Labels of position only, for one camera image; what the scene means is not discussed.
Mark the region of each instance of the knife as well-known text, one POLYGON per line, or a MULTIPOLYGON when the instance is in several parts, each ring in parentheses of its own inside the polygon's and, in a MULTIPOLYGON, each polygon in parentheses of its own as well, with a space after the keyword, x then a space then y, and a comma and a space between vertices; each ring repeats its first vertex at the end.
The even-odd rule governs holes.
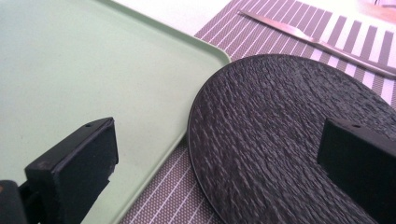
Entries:
POLYGON ((264 24, 267 24, 267 25, 277 29, 278 31, 281 31, 288 35, 294 36, 300 40, 303 40, 307 44, 310 44, 318 49, 323 49, 323 50, 328 51, 340 58, 343 58, 343 59, 346 59, 352 63, 355 63, 356 65, 362 66, 362 67, 366 68, 367 70, 370 70, 382 77, 386 77, 389 79, 396 79, 396 68, 394 68, 394 67, 389 67, 382 63, 374 63, 374 62, 359 58, 353 54, 350 54, 350 53, 345 52, 341 49, 335 48, 335 47, 327 44, 324 41, 321 41, 319 39, 315 39, 314 37, 306 35, 303 31, 301 31, 297 27, 288 25, 286 23, 283 23, 280 21, 273 21, 273 20, 268 19, 264 16, 260 16, 260 15, 257 15, 257 14, 251 13, 251 12, 247 12, 245 10, 239 10, 239 11, 256 21, 260 21, 264 24))

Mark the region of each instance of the black rectangular block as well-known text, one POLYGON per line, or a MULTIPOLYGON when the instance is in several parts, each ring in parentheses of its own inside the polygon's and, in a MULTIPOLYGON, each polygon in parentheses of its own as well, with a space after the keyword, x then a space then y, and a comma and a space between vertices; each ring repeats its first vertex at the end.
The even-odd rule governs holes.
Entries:
POLYGON ((118 163, 114 119, 90 122, 25 168, 38 191, 46 223, 80 223, 118 163))
POLYGON ((396 223, 396 143, 366 127, 326 119, 318 163, 379 223, 396 223))
POLYGON ((28 223, 20 192, 14 181, 0 180, 0 223, 28 223))

